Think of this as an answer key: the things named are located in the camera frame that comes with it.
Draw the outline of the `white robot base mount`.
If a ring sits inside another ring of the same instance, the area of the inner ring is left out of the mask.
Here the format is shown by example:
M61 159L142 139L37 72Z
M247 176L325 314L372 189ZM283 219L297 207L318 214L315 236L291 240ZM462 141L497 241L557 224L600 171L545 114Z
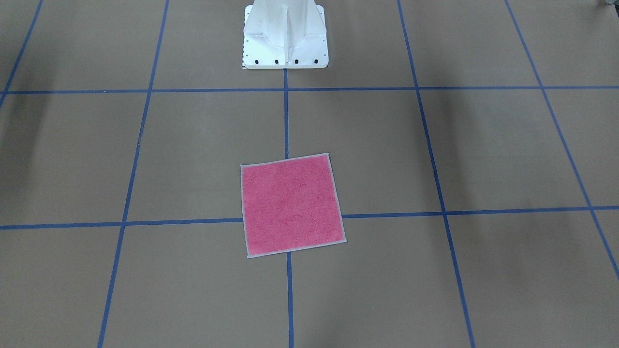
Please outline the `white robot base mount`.
M255 0L244 14L244 69L322 69L329 65L325 11L315 1Z

